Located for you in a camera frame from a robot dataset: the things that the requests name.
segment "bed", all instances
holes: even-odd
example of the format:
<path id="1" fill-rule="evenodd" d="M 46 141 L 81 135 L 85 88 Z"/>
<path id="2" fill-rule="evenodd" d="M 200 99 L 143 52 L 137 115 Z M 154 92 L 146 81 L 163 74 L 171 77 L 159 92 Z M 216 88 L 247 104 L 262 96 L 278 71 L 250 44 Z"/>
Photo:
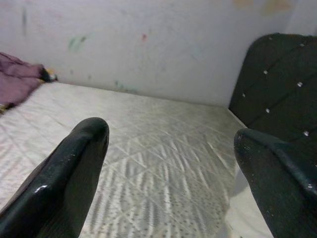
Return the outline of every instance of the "bed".
<path id="1" fill-rule="evenodd" d="M 0 207 L 81 120 L 101 117 L 109 148 L 81 238 L 212 237 L 237 173 L 228 109 L 44 84 L 0 116 Z"/>

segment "paint stain on wall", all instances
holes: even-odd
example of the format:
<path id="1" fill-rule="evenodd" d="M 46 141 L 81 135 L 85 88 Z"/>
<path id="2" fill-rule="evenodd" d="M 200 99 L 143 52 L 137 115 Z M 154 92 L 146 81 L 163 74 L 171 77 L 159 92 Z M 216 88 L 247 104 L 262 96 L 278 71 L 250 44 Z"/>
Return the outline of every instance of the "paint stain on wall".
<path id="1" fill-rule="evenodd" d="M 241 9 L 247 6 L 252 6 L 254 4 L 254 0 L 233 0 L 233 4 L 236 9 Z"/>
<path id="2" fill-rule="evenodd" d="M 118 80 L 116 80 L 116 81 L 114 82 L 114 84 L 115 84 L 116 89 L 117 89 L 119 92 L 134 93 L 134 94 L 137 94 L 137 93 L 138 93 L 137 90 L 126 87 L 125 85 L 123 85 L 122 83 L 120 83 Z"/>
<path id="3" fill-rule="evenodd" d="M 11 10 L 11 9 L 14 8 L 15 4 L 16 3 L 14 1 L 12 1 L 12 0 L 1 0 L 0 1 L 0 8 L 1 9 L 6 8 L 7 10 Z"/>
<path id="4" fill-rule="evenodd" d="M 267 0 L 261 9 L 261 13 L 263 15 L 273 15 L 290 9 L 292 9 L 290 0 Z"/>
<path id="5" fill-rule="evenodd" d="M 27 10 L 26 7 L 22 7 L 22 32 L 23 36 L 27 34 L 27 24 L 28 24 L 28 17 L 27 17 Z"/>
<path id="6" fill-rule="evenodd" d="M 83 46 L 84 42 L 89 38 L 89 34 L 73 37 L 68 43 L 68 50 L 71 52 L 78 52 Z"/>
<path id="7" fill-rule="evenodd" d="M 143 35 L 142 35 L 142 41 L 143 41 L 143 42 L 146 42 L 146 41 L 147 41 L 147 38 L 148 38 L 148 36 L 147 36 L 146 34 L 143 34 Z"/>
<path id="8" fill-rule="evenodd" d="M 25 3 L 27 5 L 32 5 L 32 4 L 34 4 L 34 0 L 25 0 Z"/>
<path id="9" fill-rule="evenodd" d="M 56 10 L 53 10 L 53 9 L 47 9 L 45 12 L 46 12 L 46 14 L 48 16 L 53 17 L 55 19 L 62 20 L 62 19 L 66 19 L 67 18 L 67 16 L 65 16 L 62 13 L 60 13 L 59 11 L 56 11 Z"/>

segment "tufted headboard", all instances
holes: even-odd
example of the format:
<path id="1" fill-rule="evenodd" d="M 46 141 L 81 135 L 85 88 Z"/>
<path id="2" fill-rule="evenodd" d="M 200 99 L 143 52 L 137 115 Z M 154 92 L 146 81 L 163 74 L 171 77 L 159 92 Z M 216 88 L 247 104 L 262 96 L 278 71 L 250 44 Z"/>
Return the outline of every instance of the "tufted headboard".
<path id="1" fill-rule="evenodd" d="M 229 109 L 247 127 L 317 153 L 317 37 L 272 34 L 256 40 Z"/>

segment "white mattress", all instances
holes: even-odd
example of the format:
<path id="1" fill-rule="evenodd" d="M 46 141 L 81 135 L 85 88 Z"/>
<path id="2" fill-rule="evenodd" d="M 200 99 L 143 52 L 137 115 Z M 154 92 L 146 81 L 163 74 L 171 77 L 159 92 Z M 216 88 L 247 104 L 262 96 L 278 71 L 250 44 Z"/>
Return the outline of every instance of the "white mattress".
<path id="1" fill-rule="evenodd" d="M 81 237 L 212 237 L 241 125 L 227 109 L 53 83 L 0 117 L 0 207 L 81 120 L 110 145 Z"/>

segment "purple blanket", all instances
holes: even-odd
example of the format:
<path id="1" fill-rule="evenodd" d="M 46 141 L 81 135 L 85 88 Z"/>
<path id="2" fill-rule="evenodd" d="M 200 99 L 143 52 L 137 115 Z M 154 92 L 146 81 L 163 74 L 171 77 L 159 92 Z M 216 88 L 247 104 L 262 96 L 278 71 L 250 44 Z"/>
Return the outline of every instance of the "purple blanket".
<path id="1" fill-rule="evenodd" d="M 0 112 L 22 103 L 41 84 L 41 64 L 0 53 Z"/>

